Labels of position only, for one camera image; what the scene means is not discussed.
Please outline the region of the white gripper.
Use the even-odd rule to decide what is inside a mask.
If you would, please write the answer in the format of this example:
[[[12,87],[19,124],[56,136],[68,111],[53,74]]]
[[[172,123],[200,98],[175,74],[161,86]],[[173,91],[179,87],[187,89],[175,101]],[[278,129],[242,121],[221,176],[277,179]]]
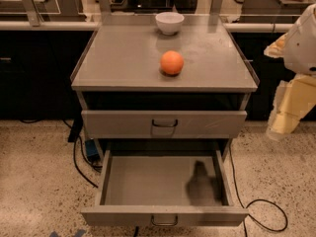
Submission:
[[[316,4],[306,8],[287,34],[264,50],[271,58],[283,58],[284,66],[297,73],[276,87],[266,135],[281,141],[293,133],[316,106]]]

